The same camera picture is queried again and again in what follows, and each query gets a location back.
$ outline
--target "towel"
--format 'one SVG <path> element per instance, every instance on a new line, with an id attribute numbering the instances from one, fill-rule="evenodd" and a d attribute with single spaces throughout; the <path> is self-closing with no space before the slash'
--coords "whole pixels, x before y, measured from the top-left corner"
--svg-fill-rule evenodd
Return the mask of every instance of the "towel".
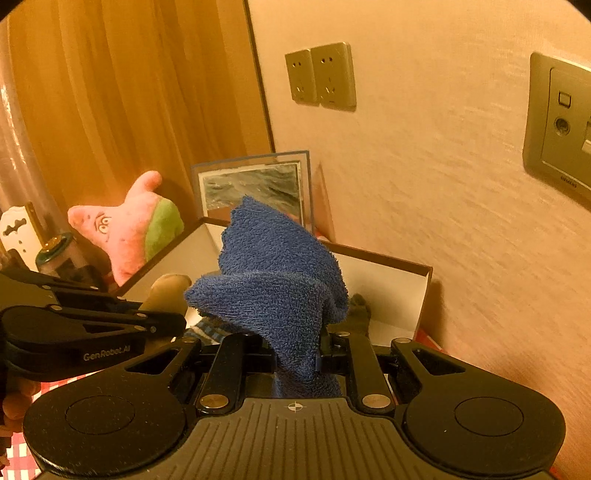
<path id="1" fill-rule="evenodd" d="M 228 331 L 254 332 L 277 354 L 274 397 L 340 396 L 334 375 L 316 372 L 324 325 L 341 322 L 348 294 L 339 265 L 313 235 L 281 212 L 245 197 L 222 234 L 221 275 L 187 290 L 202 316 Z"/>

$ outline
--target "open box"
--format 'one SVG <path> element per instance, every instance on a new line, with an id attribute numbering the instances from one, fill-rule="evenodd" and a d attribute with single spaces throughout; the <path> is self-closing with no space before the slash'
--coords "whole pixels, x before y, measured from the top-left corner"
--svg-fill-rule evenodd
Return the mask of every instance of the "open box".
<path id="1" fill-rule="evenodd" d="M 130 278 L 117 295 L 130 301 L 144 301 L 152 283 L 161 275 L 187 275 L 195 282 L 218 270 L 222 232 L 227 225 L 222 220 L 201 219 Z M 326 246 L 339 262 L 349 295 L 359 293 L 371 308 L 371 342 L 389 346 L 394 338 L 414 338 L 433 269 L 343 245 Z M 198 319 L 197 312 L 189 309 L 187 324 L 194 325 Z"/>

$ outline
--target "framed picture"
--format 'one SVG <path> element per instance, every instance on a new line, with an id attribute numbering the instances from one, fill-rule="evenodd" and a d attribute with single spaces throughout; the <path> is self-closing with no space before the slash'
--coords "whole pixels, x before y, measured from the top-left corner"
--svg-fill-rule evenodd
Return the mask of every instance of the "framed picture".
<path id="1" fill-rule="evenodd" d="M 230 220 L 231 210 L 250 196 L 314 231 L 307 151 L 197 164 L 191 175 L 200 216 Z"/>

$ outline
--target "jar lid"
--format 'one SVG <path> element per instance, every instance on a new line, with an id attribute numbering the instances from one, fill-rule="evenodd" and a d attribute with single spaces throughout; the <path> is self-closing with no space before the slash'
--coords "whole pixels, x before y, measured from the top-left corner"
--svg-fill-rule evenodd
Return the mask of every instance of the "jar lid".
<path id="1" fill-rule="evenodd" d="M 41 250 L 35 258 L 35 264 L 37 267 L 60 255 L 71 243 L 72 239 L 73 235 L 70 232 L 60 233 L 49 239 L 47 243 L 41 247 Z"/>

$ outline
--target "pink plush toy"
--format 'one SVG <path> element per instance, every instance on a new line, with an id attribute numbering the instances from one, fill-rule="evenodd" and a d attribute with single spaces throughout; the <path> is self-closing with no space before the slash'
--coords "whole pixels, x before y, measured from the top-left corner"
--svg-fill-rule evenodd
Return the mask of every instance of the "pink plush toy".
<path id="1" fill-rule="evenodd" d="M 78 205 L 68 210 L 70 225 L 109 255 L 119 286 L 184 229 L 176 205 L 154 193 L 161 183 L 160 173 L 148 171 L 117 207 Z"/>

